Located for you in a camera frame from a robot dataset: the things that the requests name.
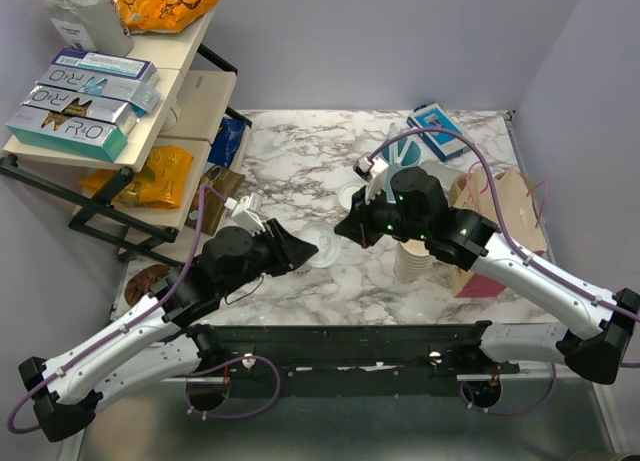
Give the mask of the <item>white plastic cup lid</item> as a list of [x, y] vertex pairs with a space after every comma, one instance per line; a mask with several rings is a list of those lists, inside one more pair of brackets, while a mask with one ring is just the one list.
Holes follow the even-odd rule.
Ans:
[[312, 268], [327, 268], [333, 265], [341, 251], [341, 241], [334, 233], [333, 227], [326, 222], [316, 221], [305, 225], [298, 237], [318, 249], [307, 264]]

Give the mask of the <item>white sachet stick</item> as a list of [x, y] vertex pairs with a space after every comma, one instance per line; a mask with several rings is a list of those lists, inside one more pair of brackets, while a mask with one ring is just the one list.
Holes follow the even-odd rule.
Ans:
[[[400, 126], [392, 123], [389, 128], [389, 138], [394, 138], [402, 132]], [[389, 161], [392, 165], [401, 165], [410, 153], [412, 142], [402, 138], [389, 146]]]

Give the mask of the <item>brown pink paper bag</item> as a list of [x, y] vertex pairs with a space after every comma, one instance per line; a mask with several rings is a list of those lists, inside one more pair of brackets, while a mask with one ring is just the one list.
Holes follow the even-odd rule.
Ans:
[[[534, 185], [514, 167], [495, 175], [494, 181], [501, 213], [511, 237], [523, 248], [536, 254], [545, 253], [547, 243], [534, 208], [535, 190], [542, 183]], [[451, 185], [449, 204], [475, 211], [498, 223], [486, 173], [482, 167], [477, 167], [477, 163]], [[450, 278], [455, 298], [492, 298], [505, 290], [503, 285], [487, 277], [456, 266], [450, 267]]]

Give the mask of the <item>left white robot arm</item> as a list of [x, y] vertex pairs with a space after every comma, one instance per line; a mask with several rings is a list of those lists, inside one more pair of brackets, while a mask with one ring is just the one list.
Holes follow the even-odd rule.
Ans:
[[84, 430], [129, 390], [194, 372], [214, 374], [229, 351], [201, 318], [244, 285], [292, 272], [317, 252], [275, 219], [258, 234], [223, 228], [191, 263], [170, 271], [117, 321], [54, 358], [20, 364], [38, 429], [59, 442]]

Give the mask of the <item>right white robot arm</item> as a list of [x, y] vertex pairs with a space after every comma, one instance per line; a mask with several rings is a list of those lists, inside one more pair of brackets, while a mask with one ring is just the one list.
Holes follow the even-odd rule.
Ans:
[[437, 260], [490, 278], [556, 318], [541, 328], [489, 324], [481, 338], [464, 343], [460, 360], [480, 373], [494, 362], [559, 363], [582, 378], [611, 385], [623, 366], [639, 320], [639, 295], [587, 283], [508, 238], [482, 215], [450, 206], [439, 181], [419, 167], [397, 172], [395, 200], [360, 188], [337, 235], [363, 248], [388, 235], [421, 242]]

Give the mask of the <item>grey coffee bag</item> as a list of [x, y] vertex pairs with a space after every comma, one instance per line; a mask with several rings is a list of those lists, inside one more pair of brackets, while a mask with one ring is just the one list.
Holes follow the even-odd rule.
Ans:
[[54, 27], [70, 48], [126, 56], [131, 34], [113, 0], [44, 0]]

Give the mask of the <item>white lid stack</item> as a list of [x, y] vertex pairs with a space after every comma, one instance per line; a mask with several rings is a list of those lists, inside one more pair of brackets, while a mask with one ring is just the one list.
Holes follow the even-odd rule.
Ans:
[[337, 194], [338, 203], [345, 211], [347, 212], [350, 211], [352, 206], [352, 197], [362, 187], [363, 187], [362, 184], [354, 182], [354, 183], [345, 184], [343, 187], [339, 189]]

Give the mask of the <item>stack of paper cups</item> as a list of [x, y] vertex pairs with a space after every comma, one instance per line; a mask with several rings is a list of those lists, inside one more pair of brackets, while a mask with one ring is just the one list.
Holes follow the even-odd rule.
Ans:
[[405, 282], [419, 278], [432, 266], [434, 256], [418, 240], [398, 242], [395, 249], [394, 275]]

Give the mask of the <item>light blue utensil cup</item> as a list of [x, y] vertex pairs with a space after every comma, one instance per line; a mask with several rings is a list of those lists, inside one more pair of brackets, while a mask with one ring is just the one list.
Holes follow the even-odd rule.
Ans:
[[417, 166], [421, 160], [421, 148], [418, 142], [403, 138], [386, 147], [381, 152], [381, 157], [391, 167], [408, 168]]

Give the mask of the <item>brown snack bag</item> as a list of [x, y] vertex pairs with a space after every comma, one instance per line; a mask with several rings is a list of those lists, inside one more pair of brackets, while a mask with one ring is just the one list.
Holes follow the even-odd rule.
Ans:
[[[245, 176], [243, 174], [231, 171], [224, 166], [207, 163], [204, 173], [198, 182], [198, 186], [207, 184], [221, 196], [234, 197], [244, 182], [244, 179]], [[199, 215], [198, 210], [199, 190], [196, 190], [185, 221], [186, 226], [196, 228]], [[206, 190], [201, 232], [203, 234], [213, 235], [224, 213], [224, 202], [216, 194]]]

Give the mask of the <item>blue white razor box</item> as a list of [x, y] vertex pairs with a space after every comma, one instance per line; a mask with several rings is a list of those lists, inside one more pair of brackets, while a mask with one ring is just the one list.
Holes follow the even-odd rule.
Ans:
[[419, 137], [441, 162], [455, 159], [469, 151], [469, 147], [453, 133], [465, 136], [464, 131], [438, 104], [422, 105], [407, 117], [411, 128], [437, 128], [435, 132], [420, 133]]

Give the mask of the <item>blue snack bag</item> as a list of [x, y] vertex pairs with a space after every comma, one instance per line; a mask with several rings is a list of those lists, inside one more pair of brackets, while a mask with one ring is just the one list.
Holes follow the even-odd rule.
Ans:
[[214, 138], [207, 162], [229, 168], [240, 149], [248, 124], [234, 118], [223, 118]]

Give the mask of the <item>orange snack bag lower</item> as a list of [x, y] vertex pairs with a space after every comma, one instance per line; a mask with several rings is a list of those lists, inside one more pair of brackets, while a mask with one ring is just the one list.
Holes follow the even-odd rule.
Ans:
[[194, 156], [181, 147], [154, 147], [142, 170], [134, 174], [114, 202], [131, 208], [178, 209], [193, 160]]

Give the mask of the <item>orange snack bag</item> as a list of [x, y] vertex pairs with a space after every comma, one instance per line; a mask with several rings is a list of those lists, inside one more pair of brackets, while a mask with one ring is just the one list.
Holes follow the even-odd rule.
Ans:
[[113, 0], [131, 33], [179, 33], [220, 0]]
[[193, 160], [194, 156], [181, 147], [154, 147], [142, 170], [134, 174], [114, 202], [131, 208], [178, 209]]

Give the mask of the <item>brown chocolate muffin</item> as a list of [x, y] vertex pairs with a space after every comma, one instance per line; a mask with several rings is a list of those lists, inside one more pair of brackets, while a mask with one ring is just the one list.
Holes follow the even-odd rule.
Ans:
[[150, 290], [150, 287], [163, 279], [171, 270], [162, 264], [151, 265], [134, 275], [126, 284], [124, 299], [129, 307], [135, 306]]

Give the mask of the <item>black beige shelf rack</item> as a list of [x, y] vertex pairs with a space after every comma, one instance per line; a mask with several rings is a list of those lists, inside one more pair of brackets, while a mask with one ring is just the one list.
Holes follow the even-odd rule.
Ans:
[[[185, 227], [187, 205], [175, 210], [120, 209], [112, 200], [142, 170], [151, 149], [161, 145], [178, 146], [192, 154], [184, 193], [193, 197], [215, 137], [213, 129], [202, 129], [204, 121], [219, 125], [224, 117], [246, 119], [229, 105], [237, 69], [203, 43], [212, 18], [207, 13], [178, 34], [133, 36], [130, 55], [155, 65], [159, 74], [156, 89], [162, 99], [130, 132], [128, 145], [116, 161], [56, 152], [11, 137], [1, 157], [2, 176], [71, 203], [69, 228], [117, 247], [121, 261], [146, 257], [170, 266], [183, 262], [193, 238]], [[204, 111], [203, 121], [195, 121], [197, 107]], [[193, 127], [186, 125], [190, 121]], [[76, 192], [22, 169], [22, 161], [45, 167], [109, 169], [114, 174], [96, 194]]]

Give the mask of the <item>silver R&O box upper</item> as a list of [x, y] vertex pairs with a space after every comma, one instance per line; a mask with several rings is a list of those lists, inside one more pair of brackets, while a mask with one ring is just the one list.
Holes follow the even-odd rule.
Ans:
[[138, 116], [151, 114], [162, 99], [159, 91], [138, 80], [59, 65], [51, 65], [37, 83], [127, 102]]

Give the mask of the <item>silver r&o box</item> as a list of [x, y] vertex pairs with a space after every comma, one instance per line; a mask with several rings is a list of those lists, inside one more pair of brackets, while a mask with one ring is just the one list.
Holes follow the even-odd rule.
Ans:
[[117, 126], [125, 135], [139, 121], [132, 106], [127, 102], [44, 85], [36, 85], [22, 101], [22, 105], [65, 116], [110, 123]]
[[151, 114], [162, 99], [159, 91], [138, 80], [59, 65], [51, 65], [37, 83], [127, 102], [138, 116]]

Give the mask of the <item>teal R&O box front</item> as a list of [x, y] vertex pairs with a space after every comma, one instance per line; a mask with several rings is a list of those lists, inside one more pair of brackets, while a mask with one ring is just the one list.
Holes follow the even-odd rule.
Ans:
[[115, 125], [22, 106], [6, 127], [24, 144], [114, 162], [128, 144]]

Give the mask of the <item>silver R&O box middle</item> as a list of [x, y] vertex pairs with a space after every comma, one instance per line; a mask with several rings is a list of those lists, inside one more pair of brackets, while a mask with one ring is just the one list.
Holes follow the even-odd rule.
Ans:
[[110, 123], [117, 126], [125, 135], [139, 121], [132, 106], [127, 102], [44, 85], [36, 85], [22, 101], [22, 105], [65, 116]]

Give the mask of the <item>orange snack bag top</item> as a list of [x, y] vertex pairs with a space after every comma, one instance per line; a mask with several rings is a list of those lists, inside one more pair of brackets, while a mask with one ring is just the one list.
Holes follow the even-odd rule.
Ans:
[[131, 33], [179, 33], [220, 0], [113, 0]]

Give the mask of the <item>purple white box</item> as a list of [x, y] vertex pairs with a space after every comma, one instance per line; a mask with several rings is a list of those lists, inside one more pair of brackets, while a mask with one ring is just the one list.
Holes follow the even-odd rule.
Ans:
[[62, 49], [54, 57], [52, 64], [124, 77], [141, 81], [151, 86], [154, 86], [159, 80], [158, 71], [150, 61], [71, 48]]

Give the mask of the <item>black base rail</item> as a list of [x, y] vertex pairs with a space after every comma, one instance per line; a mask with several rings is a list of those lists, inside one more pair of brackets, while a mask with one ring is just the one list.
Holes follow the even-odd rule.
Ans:
[[230, 362], [233, 398], [454, 396], [457, 379], [516, 374], [480, 349], [487, 323], [399, 326], [195, 325], [199, 369]]

